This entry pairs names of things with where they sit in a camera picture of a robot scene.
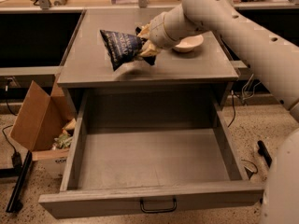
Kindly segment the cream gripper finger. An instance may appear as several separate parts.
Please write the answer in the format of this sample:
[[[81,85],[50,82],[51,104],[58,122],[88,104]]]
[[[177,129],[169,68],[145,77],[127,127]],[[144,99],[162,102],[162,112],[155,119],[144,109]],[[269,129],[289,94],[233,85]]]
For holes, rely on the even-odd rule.
[[[141,31],[137,34],[140,38],[149,39],[150,38],[150,25],[146,24],[141,27]]]
[[[139,55],[141,57],[151,57],[158,55],[162,50],[154,45],[150,40],[147,40],[142,46]]]

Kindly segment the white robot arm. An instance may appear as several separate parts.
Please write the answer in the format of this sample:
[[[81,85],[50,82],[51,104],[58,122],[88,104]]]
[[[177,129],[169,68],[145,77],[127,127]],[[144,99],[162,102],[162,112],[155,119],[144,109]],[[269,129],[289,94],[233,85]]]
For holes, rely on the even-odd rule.
[[[231,0],[181,0],[142,29],[143,56],[212,31],[299,121],[299,48],[238,13]],[[299,224],[299,130],[279,146],[268,171],[259,224]]]

